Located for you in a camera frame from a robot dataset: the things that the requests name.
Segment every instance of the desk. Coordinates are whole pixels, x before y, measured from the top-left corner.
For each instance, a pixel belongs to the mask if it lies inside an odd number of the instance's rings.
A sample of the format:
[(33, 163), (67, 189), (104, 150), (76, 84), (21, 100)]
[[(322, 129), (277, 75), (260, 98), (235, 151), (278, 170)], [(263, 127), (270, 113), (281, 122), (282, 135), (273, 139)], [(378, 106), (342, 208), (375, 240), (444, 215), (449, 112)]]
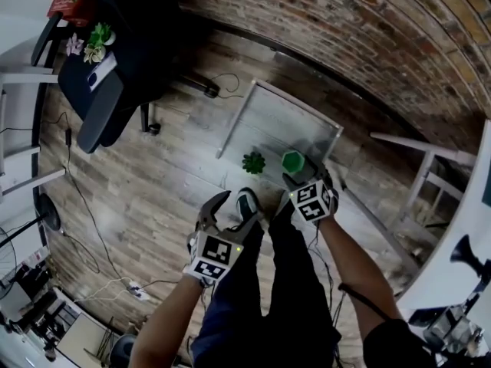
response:
[(474, 254), (484, 262), (491, 257), (491, 207), (483, 203), (491, 186), (491, 121), (484, 126), (476, 163), (459, 207), (433, 253), (397, 301), (407, 309), (462, 304), (479, 283), (466, 264), (450, 263), (457, 242), (469, 235)]

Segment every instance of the equipment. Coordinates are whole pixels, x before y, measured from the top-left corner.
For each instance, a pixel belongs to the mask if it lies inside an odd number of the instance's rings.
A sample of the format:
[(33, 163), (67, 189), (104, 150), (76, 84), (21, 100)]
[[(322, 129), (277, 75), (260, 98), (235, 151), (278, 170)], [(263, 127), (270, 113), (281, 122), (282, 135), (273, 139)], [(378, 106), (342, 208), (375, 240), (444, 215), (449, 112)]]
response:
[(304, 182), (296, 182), (283, 173), (283, 180), (290, 189), (293, 206), (306, 222), (314, 222), (330, 216), (338, 210), (339, 194), (332, 187), (332, 179), (322, 163), (314, 163), (305, 156), (312, 176)]
[(230, 271), (242, 254), (244, 239), (258, 221), (254, 214), (237, 228), (220, 231), (215, 214), (229, 196), (230, 191), (224, 191), (206, 202), (199, 211), (195, 232), (188, 237), (191, 262), (184, 272), (206, 285), (220, 281)]

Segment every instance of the leg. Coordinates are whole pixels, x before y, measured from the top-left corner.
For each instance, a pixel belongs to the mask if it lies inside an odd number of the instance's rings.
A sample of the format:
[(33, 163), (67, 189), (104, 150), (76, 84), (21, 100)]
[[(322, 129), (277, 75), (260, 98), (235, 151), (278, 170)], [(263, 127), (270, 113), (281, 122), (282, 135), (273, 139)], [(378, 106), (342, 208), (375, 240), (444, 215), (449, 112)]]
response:
[[(242, 214), (252, 213), (249, 209), (242, 211)], [(199, 336), (191, 346), (195, 361), (205, 351), (216, 350), (232, 340), (237, 342), (248, 333), (247, 329), (257, 329), (262, 316), (256, 262), (263, 235), (256, 222), (244, 241), (242, 254), (216, 286)]]
[[(303, 235), (291, 224), (293, 211), (288, 200), (269, 228), (276, 266), (267, 317), (270, 337), (276, 340), (274, 347), (295, 350), (290, 357), (302, 360), (303, 365), (307, 359), (309, 365), (331, 366), (341, 336), (333, 327), (325, 290)], [(312, 350), (323, 353), (311, 353)]]

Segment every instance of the black chair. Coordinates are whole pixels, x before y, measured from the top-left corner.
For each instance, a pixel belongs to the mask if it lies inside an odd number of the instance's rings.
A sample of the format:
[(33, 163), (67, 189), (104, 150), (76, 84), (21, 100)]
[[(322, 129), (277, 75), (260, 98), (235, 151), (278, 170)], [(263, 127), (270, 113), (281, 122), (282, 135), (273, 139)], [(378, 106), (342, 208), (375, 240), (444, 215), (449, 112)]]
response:
[[(104, 21), (116, 33), (108, 48), (117, 66), (91, 92), (88, 84), (95, 64), (80, 56), (65, 60), (58, 83), (75, 112), (84, 121), (77, 137), (80, 148), (92, 153), (99, 145), (116, 142), (134, 111), (141, 106), (142, 130), (157, 134), (159, 124), (149, 125), (148, 103), (161, 98), (171, 80), (197, 88), (208, 97), (218, 95), (212, 81), (190, 72), (182, 72), (176, 56), (186, 28), (177, 0), (93, 0), (97, 3), (95, 23)], [(61, 13), (53, 16), (35, 46), (31, 64), (37, 65), (50, 40), (70, 37), (88, 39), (93, 25), (87, 28), (59, 28)]]

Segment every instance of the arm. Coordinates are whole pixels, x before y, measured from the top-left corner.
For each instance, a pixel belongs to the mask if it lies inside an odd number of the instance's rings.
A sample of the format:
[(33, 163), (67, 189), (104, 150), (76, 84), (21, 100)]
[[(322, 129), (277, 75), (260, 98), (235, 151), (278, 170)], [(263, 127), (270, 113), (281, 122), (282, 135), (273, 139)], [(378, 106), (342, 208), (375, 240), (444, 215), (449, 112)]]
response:
[(138, 334), (130, 368), (171, 366), (203, 292), (199, 280), (184, 275), (169, 297), (153, 312)]
[[(343, 283), (377, 305), (386, 315), (401, 319), (394, 292), (381, 270), (360, 245), (336, 222), (334, 216), (321, 220), (319, 230), (327, 243)], [(371, 308), (351, 297), (360, 327), (361, 338), (384, 319)]]

